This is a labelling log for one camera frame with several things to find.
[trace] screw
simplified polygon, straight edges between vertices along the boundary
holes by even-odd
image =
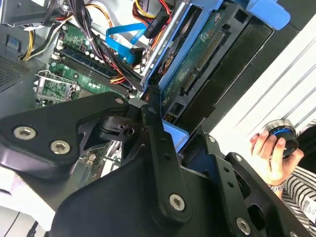
[[[180,197],[177,194],[171,194],[169,197],[169,202],[170,202],[170,205],[177,211],[183,211],[185,208],[185,203],[182,197]]]
[[[214,137],[209,136],[208,139],[209,139],[212,143],[215,143],[215,142],[216,142],[215,139],[214,139]]]
[[[31,140],[35,138],[36,131],[31,127],[21,126],[14,129],[13,134],[21,140]]]
[[[124,104],[124,101],[122,99],[116,98],[115,101],[118,102],[119,104]]]
[[[70,151],[70,145],[65,141],[57,140],[50,144],[50,149],[55,154],[64,155]]]
[[[293,231],[290,232],[290,236],[291,236],[291,237],[298,237],[298,235],[295,234]]]
[[[248,223],[247,223],[244,219],[238,217],[238,218],[236,219],[236,223],[237,223],[238,228],[239,228],[245,235],[247,235],[247,236],[250,235],[250,232],[251,232],[250,227],[249,227]]]
[[[239,155],[235,155],[235,157],[239,162],[242,162],[242,158]]]
[[[157,113],[156,110],[155,110],[153,107],[149,107],[148,110],[149,110],[150,112],[154,113],[154,114]]]

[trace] person's hand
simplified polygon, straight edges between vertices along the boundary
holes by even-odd
[[[269,185],[281,185],[294,171],[304,153],[297,149],[288,158],[283,159],[285,139],[272,135],[268,131],[255,135],[250,140],[250,152],[253,157],[250,164],[259,176]]]

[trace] wristwatch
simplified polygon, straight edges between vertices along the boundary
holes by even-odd
[[[285,182],[283,182],[282,184],[280,185],[276,185],[276,186],[272,186],[272,185],[269,185],[268,186],[270,187],[270,189],[273,191],[273,192],[276,192],[276,191],[282,191],[284,188],[285,188]]]

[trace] blue ring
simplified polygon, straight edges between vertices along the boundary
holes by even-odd
[[[291,131],[288,129],[282,129],[282,130],[276,131],[273,135],[277,135],[278,133],[281,133],[281,132],[291,132]]]

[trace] ventilation grille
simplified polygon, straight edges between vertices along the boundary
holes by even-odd
[[[19,79],[29,69],[0,56],[0,91],[9,82]]]

